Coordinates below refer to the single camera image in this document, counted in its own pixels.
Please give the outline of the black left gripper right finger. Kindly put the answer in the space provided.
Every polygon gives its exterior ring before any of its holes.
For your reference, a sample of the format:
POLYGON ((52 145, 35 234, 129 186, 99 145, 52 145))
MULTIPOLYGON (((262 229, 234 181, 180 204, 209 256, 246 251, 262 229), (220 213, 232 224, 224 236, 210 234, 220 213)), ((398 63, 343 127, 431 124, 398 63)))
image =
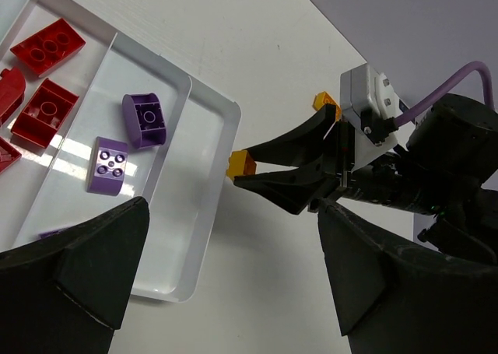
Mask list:
POLYGON ((339 204, 317 214, 340 332, 354 353, 495 353, 497 269, 447 256, 339 204))

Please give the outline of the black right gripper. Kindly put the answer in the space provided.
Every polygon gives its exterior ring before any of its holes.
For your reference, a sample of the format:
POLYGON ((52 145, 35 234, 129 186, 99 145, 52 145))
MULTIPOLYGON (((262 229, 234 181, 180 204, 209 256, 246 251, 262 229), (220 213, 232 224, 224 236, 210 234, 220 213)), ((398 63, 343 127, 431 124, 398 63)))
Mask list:
POLYGON ((255 162, 299 168, 235 177, 234 185, 293 215, 304 209, 318 212, 332 192, 334 199, 432 213, 432 189, 422 181, 427 174, 408 158, 396 136, 373 145, 349 123, 335 122, 334 107, 328 105, 284 135, 246 148, 255 162), (334 124, 339 175, 322 165, 306 165, 323 153, 324 137, 334 124))

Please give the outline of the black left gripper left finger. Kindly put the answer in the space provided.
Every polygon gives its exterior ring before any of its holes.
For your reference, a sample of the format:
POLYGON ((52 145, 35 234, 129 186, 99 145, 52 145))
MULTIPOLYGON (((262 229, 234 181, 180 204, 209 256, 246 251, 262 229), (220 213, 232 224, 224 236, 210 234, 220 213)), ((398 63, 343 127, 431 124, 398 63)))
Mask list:
POLYGON ((106 353, 121 328, 149 229, 133 198, 1 254, 3 353, 106 353))

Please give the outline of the small orange lego brick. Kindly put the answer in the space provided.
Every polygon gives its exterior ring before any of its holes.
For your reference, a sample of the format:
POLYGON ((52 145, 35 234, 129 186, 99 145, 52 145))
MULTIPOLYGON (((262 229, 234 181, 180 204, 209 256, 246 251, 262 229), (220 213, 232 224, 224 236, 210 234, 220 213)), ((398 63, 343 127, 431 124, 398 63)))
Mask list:
POLYGON ((234 181, 235 177, 255 175, 256 168, 256 162, 246 149, 233 151, 228 160, 226 176, 234 181))

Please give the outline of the orange 2x3 lego brick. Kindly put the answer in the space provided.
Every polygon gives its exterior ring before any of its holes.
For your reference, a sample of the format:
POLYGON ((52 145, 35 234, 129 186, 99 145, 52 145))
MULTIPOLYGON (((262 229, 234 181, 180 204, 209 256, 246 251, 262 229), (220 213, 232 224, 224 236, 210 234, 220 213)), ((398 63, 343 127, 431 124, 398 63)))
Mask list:
POLYGON ((334 107, 335 120, 340 121, 342 118, 342 109, 340 105, 326 91, 320 92, 315 96, 312 107, 314 108, 315 111, 319 111, 322 107, 328 105, 334 107))

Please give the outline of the purple lego brick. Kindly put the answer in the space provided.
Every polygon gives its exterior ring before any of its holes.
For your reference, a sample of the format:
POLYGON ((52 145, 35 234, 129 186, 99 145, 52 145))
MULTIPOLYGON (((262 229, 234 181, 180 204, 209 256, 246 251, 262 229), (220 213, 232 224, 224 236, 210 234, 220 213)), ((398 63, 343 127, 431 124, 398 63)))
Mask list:
POLYGON ((89 193, 117 196, 124 183, 128 162, 128 144, 96 137, 87 172, 89 193))

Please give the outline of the purple paw print lego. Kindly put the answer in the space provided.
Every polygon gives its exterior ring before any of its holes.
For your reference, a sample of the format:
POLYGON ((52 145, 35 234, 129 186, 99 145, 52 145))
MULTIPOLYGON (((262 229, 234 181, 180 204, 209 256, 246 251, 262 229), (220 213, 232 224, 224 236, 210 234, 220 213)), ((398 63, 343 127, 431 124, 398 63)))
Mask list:
POLYGON ((129 141, 135 149, 152 148, 166 142, 166 123, 155 93, 125 94, 121 109, 129 141))

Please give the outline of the red rounded lego piece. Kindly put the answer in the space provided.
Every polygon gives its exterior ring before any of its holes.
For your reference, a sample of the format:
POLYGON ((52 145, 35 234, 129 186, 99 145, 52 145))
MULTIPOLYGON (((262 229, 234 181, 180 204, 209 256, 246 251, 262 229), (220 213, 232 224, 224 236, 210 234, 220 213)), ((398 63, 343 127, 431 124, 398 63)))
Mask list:
POLYGON ((78 95, 45 79, 19 113, 11 133, 46 149, 78 99, 78 95))

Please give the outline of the red 2x4 lego brick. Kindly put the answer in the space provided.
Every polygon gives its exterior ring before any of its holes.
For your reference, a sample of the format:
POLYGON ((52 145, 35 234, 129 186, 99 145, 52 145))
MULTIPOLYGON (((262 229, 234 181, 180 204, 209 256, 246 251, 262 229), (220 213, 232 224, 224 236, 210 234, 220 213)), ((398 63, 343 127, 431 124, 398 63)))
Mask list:
POLYGON ((10 51, 37 77, 43 77, 74 57, 86 41, 63 18, 27 37, 10 51))

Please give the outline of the red curved lego brick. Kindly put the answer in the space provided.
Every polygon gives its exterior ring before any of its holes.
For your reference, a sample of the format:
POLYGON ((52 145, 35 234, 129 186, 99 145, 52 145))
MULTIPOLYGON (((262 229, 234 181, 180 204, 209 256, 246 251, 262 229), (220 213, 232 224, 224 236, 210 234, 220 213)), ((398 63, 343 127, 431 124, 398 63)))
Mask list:
POLYGON ((5 68, 1 71, 0 85, 0 116, 4 125, 24 100, 26 80, 19 68, 5 68))

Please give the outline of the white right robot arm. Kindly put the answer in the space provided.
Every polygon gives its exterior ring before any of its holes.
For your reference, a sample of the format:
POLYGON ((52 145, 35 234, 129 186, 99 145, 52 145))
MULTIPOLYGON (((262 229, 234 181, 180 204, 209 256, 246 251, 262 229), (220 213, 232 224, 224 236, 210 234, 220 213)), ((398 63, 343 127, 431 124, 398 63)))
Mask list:
POLYGON ((434 216, 421 241, 453 257, 497 263, 497 193, 484 188, 497 170, 496 112, 448 93, 406 146, 365 163, 355 128, 340 114, 328 101, 292 131, 234 152, 228 177, 295 215, 347 198, 434 216))

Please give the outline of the white divided sorting tray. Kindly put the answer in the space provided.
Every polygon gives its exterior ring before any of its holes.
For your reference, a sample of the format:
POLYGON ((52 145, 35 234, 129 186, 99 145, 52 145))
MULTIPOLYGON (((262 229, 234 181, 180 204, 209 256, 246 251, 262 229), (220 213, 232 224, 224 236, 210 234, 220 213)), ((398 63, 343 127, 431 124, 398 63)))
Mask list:
POLYGON ((184 302, 197 286, 240 108, 73 0, 1 0, 1 67, 19 68, 26 100, 44 77, 12 48, 58 19, 85 46, 47 77, 78 99, 47 147, 12 133, 20 110, 1 123, 1 137, 20 154, 1 174, 1 248, 28 244, 141 196, 150 223, 132 294, 184 302), (121 102, 141 94, 158 97, 166 141, 129 148, 117 195, 90 192, 97 139, 129 143, 121 102))

